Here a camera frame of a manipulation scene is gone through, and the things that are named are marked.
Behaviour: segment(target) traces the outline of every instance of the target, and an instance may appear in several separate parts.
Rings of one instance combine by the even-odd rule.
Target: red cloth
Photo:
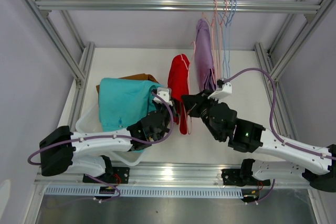
[[[187,128],[187,117],[185,114],[183,102],[181,96],[184,94],[189,94],[188,89],[188,67],[189,67],[188,57],[184,54],[177,55],[172,61],[172,66],[170,67],[168,76],[168,88],[172,89],[172,98],[177,101],[176,111],[180,115],[179,118],[174,118],[174,122],[180,123],[180,132],[182,134],[188,133]]]

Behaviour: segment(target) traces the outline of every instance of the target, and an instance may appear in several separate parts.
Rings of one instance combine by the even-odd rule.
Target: purple garment
[[[197,22],[195,65],[197,71],[197,81],[199,90],[216,90],[216,85],[212,73],[215,72],[214,61],[211,52],[211,37],[209,25],[205,19],[201,18]]]

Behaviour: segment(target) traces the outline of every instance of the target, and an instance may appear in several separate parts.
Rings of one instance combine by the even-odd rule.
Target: white plastic bin
[[[101,123],[99,122],[99,106],[96,103],[87,112],[85,112],[76,123],[76,130],[80,133],[103,132]],[[146,150],[143,152],[114,152],[110,151],[111,160],[120,160],[128,166],[135,166],[142,161]]]

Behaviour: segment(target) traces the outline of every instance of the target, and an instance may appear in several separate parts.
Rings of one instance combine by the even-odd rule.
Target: hanging clothing
[[[104,78],[99,90],[99,121],[103,131],[128,127],[155,111],[152,90],[161,87],[152,81]]]
[[[188,133],[188,125],[181,96],[189,94],[189,65],[190,62],[186,55],[181,54],[175,56],[168,76],[168,88],[172,90],[171,97],[175,100],[175,108],[178,114],[178,116],[174,118],[174,122],[177,124],[180,123],[180,132],[184,135]]]
[[[127,79],[127,80],[139,80],[139,81],[152,81],[159,83],[151,74],[134,74],[132,76],[121,77],[120,79]],[[96,86],[97,92],[99,94],[99,85]]]
[[[211,37],[209,25],[205,19],[201,18],[197,22],[195,65],[197,71],[197,81],[200,91],[205,89],[215,91],[216,84],[214,78],[214,61],[211,52]]]

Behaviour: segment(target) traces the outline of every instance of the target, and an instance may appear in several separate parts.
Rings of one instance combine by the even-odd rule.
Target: teal cloth
[[[156,110],[151,92],[161,86],[152,81],[102,79],[99,89],[99,120],[103,131],[128,127]]]

